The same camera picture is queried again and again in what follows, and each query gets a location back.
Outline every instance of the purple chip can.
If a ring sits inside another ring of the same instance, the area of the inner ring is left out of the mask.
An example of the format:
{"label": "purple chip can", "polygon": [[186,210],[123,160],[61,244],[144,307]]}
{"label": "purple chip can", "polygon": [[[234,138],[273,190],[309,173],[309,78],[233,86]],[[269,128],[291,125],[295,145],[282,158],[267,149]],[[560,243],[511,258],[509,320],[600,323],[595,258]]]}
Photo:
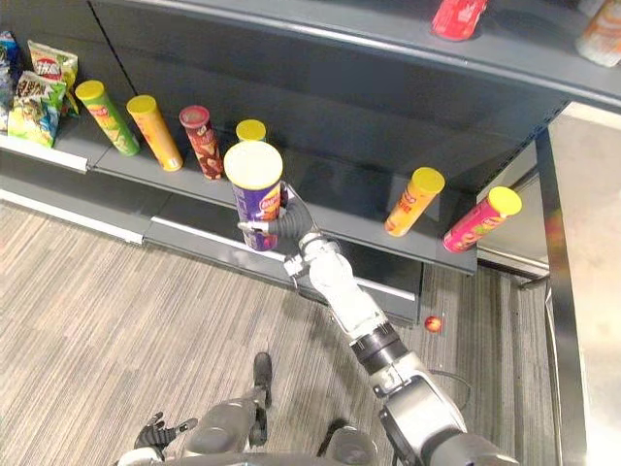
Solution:
{"label": "purple chip can", "polygon": [[[240,221],[274,220],[280,209],[282,157],[267,143],[244,141],[224,156],[224,171],[231,181]],[[245,243],[254,250],[272,250],[274,235],[244,233]]]}

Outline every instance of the yellow lid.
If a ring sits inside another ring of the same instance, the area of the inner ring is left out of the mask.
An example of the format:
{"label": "yellow lid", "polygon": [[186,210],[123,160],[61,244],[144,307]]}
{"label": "yellow lid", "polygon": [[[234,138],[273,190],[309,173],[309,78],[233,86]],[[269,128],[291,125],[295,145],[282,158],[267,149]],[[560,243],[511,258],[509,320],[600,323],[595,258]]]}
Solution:
{"label": "yellow lid", "polygon": [[514,216],[522,210],[522,199],[513,189],[508,187],[493,187],[489,191],[487,199],[501,216]]}
{"label": "yellow lid", "polygon": [[76,87],[76,96],[80,100],[93,100],[104,95],[104,84],[101,81],[84,81]]}
{"label": "yellow lid", "polygon": [[245,119],[235,128],[240,141],[261,141],[265,139],[265,124],[258,119]]}
{"label": "yellow lid", "polygon": [[137,95],[127,102],[127,112],[130,114],[150,114],[157,110],[157,102],[150,95]]}
{"label": "yellow lid", "polygon": [[429,194],[438,194],[444,188],[444,177],[438,170],[420,167],[412,174],[410,183]]}
{"label": "yellow lid", "polygon": [[244,189],[264,189],[280,179],[282,157],[261,141],[242,141],[224,155],[227,178]]}

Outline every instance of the pringles can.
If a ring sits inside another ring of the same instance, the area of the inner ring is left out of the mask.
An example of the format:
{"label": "pringles can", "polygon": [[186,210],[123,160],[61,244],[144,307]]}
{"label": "pringles can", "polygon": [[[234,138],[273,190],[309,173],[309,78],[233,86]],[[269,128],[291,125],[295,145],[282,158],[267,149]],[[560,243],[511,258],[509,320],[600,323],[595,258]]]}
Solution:
{"label": "pringles can", "polygon": [[86,109],[123,155],[134,155],[140,150],[136,136],[127,127],[127,123],[108,97],[103,83],[85,81],[76,87],[76,96],[82,100]]}
{"label": "pringles can", "polygon": [[265,124],[258,119],[245,119],[240,121],[235,128],[235,134],[241,141],[263,141],[265,142],[265,136],[267,130]]}
{"label": "pringles can", "polygon": [[522,200],[514,190],[493,187],[485,199],[444,235],[444,247],[451,252],[463,252],[521,210]]}
{"label": "pringles can", "polygon": [[210,121],[210,111],[200,105],[191,105],[181,110],[179,121],[185,128],[203,175],[210,180],[221,178],[224,167]]}
{"label": "pringles can", "polygon": [[429,167],[415,170],[406,190],[384,222],[384,229],[389,235],[404,236],[443,188],[444,177],[440,172]]}
{"label": "pringles can", "polygon": [[432,21],[432,32],[449,41],[470,39],[487,0],[443,0]]}
{"label": "pringles can", "polygon": [[598,65],[621,61],[621,0],[608,0],[575,41],[578,52]]}
{"label": "pringles can", "polygon": [[[243,141],[224,156],[224,171],[233,186],[240,221],[274,220],[280,209],[282,157],[267,143]],[[274,235],[244,233],[254,250],[271,250],[278,244]]]}
{"label": "pringles can", "polygon": [[127,112],[138,124],[162,168],[167,172],[181,168],[183,159],[155,99],[150,95],[137,95],[127,102]]}

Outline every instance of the pink chip can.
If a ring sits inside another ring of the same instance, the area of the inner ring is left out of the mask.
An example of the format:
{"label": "pink chip can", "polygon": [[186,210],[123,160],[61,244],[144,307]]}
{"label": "pink chip can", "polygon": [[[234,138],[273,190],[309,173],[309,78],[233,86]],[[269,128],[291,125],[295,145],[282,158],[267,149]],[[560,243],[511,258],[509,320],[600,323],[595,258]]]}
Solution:
{"label": "pink chip can", "polygon": [[514,190],[493,187],[485,199],[444,235],[444,247],[451,252],[463,252],[521,210],[522,200]]}

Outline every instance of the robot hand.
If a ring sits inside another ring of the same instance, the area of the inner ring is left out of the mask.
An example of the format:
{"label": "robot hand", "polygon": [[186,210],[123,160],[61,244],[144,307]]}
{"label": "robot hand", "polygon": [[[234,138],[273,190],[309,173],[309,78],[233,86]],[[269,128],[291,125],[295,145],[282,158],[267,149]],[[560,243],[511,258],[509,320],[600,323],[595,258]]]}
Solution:
{"label": "robot hand", "polygon": [[237,226],[242,231],[266,233],[291,238],[297,242],[309,233],[318,233],[319,228],[312,219],[309,208],[289,183],[280,183],[280,204],[285,212],[276,220],[241,221]]}
{"label": "robot hand", "polygon": [[163,413],[157,413],[148,420],[147,424],[138,434],[134,443],[134,449],[123,454],[118,466],[134,464],[161,463],[164,461],[164,449],[168,447],[179,434],[193,429],[198,424],[198,419],[193,417],[182,422],[176,427],[165,428],[165,422],[161,420]]}

